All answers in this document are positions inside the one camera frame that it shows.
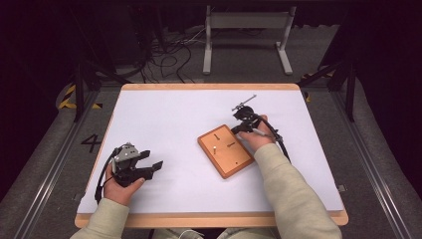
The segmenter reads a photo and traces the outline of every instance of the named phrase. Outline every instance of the wooden block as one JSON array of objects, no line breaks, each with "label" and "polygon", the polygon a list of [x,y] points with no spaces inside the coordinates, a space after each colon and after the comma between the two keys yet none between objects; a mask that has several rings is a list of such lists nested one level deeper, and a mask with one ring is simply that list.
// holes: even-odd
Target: wooden block
[{"label": "wooden block", "polygon": [[225,124],[199,136],[198,142],[223,178],[254,161],[251,153]]}]

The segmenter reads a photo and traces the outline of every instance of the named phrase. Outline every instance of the beige sleeve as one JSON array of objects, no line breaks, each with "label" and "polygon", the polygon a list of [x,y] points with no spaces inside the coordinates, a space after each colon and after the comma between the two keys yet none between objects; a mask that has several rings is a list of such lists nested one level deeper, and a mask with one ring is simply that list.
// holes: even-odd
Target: beige sleeve
[{"label": "beige sleeve", "polygon": [[260,147],[255,159],[283,239],[341,238],[317,194],[274,143]]},{"label": "beige sleeve", "polygon": [[103,198],[87,227],[75,233],[72,239],[121,238],[129,208]]}]

